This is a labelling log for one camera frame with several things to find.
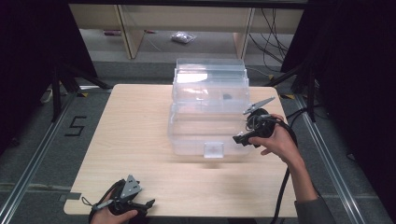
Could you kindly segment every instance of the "metal claw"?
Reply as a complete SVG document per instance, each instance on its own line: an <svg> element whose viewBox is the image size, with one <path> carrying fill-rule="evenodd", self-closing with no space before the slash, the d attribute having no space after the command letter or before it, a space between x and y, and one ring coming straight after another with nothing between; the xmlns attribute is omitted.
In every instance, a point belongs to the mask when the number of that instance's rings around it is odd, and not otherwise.
<svg viewBox="0 0 396 224"><path fill-rule="evenodd" d="M261 108L262 106L270 103L271 101L273 101L275 99L275 96L271 96L270 98L263 100L263 101L259 101L253 105L251 105L247 110L244 111L244 115L246 114L250 114L253 113L254 111L256 111L257 109Z"/></svg>

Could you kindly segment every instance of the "sleeve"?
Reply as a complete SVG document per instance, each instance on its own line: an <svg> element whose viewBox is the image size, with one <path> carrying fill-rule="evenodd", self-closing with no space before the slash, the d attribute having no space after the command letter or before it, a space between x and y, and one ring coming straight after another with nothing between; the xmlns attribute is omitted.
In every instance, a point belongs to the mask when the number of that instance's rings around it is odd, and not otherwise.
<svg viewBox="0 0 396 224"><path fill-rule="evenodd" d="M300 224L335 223L329 207L321 197L306 203L294 203Z"/></svg>

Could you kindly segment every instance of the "stacked plastic drawers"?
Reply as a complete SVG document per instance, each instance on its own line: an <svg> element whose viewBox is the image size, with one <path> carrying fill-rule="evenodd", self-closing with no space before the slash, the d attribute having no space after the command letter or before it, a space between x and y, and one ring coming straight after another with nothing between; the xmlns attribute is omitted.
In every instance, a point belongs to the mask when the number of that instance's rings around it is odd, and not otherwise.
<svg viewBox="0 0 396 224"><path fill-rule="evenodd" d="M246 128L248 76L242 60L178 59L168 137L177 155L245 155L233 136Z"/></svg>

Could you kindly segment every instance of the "hand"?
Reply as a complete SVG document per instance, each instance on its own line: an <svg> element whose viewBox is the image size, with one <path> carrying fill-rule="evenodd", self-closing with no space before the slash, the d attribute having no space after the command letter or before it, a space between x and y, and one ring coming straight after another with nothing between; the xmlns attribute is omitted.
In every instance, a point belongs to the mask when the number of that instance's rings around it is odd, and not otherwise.
<svg viewBox="0 0 396 224"><path fill-rule="evenodd" d="M272 114L271 116L283 120L283 118L279 115ZM253 145L262 145L266 147L266 149L262 151L263 156L272 152L287 164L290 164L293 161L299 160L301 158L300 152L297 146L294 144L288 131L278 124L275 126L271 137L251 137L248 139L248 141Z"/></svg>
<svg viewBox="0 0 396 224"><path fill-rule="evenodd" d="M110 199L111 192L107 194L104 202ZM108 207L102 208L101 210L97 211L92 218L91 224L121 224L137 215L136 210L128 211L124 214L119 216L114 216Z"/></svg>

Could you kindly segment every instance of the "wooden table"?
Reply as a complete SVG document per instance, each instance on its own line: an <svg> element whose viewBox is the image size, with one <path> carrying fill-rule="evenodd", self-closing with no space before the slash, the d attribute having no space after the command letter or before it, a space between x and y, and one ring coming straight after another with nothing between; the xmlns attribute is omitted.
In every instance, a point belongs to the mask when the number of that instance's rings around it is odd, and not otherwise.
<svg viewBox="0 0 396 224"><path fill-rule="evenodd" d="M134 202L156 200L149 217L272 217L286 164L274 154L261 156L262 147L222 159L175 155L167 138L171 92L170 85L117 85L71 192L97 203L112 184L133 175L143 188ZM285 116L275 89L250 88L250 102L270 96L276 98L264 108ZM296 217L294 200L289 181L281 217ZM83 215L91 208L67 200L64 211Z"/></svg>

